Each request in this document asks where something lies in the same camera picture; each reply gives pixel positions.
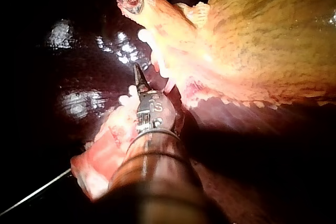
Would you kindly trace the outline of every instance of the metal instrument tip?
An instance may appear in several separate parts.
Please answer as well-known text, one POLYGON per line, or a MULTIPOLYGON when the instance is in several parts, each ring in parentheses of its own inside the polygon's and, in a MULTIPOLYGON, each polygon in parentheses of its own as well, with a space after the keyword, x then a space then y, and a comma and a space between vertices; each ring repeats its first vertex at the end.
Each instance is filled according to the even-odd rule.
POLYGON ((143 92, 148 92, 152 90, 152 88, 149 86, 146 77, 138 63, 135 63, 133 66, 134 70, 134 77, 135 77, 135 86, 136 90, 138 91, 138 95, 140 96, 143 92))

